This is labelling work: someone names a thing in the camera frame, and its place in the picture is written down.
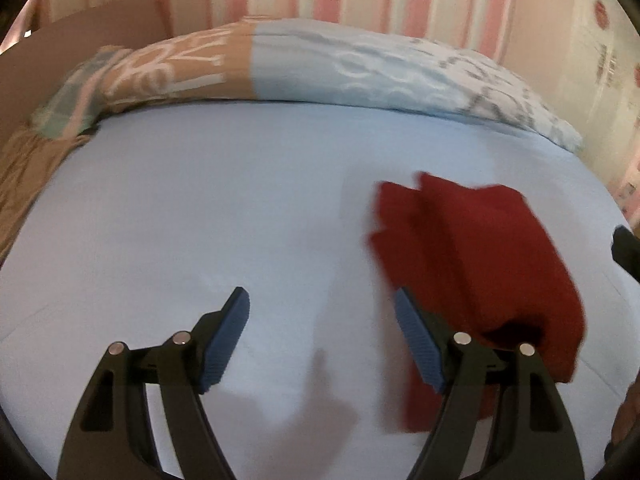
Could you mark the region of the person's hand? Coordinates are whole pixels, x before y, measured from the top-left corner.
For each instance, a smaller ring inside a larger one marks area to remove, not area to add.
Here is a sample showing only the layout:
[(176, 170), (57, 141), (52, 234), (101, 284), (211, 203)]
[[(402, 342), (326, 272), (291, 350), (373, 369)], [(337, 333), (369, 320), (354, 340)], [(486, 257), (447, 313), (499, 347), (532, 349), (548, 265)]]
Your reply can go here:
[(640, 414), (640, 377), (629, 386), (624, 402), (617, 410), (611, 431), (612, 445), (622, 442), (639, 420)]

